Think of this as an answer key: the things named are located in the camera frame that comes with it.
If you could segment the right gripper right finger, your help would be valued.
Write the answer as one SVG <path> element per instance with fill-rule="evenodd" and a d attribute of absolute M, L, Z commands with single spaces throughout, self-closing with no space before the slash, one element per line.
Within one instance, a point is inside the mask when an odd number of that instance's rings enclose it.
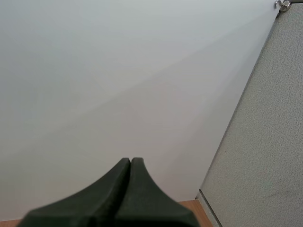
<path fill-rule="evenodd" d="M 129 183 L 115 215 L 116 227 L 198 227 L 194 213 L 153 181 L 143 158 L 131 161 Z"/>

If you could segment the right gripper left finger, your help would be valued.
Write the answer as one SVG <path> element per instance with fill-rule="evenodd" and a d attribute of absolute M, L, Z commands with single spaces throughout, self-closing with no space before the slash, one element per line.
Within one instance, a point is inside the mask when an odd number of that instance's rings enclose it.
<path fill-rule="evenodd" d="M 110 227 L 122 202 L 131 162 L 122 158 L 92 185 L 65 199 L 31 210 L 24 227 Z"/>

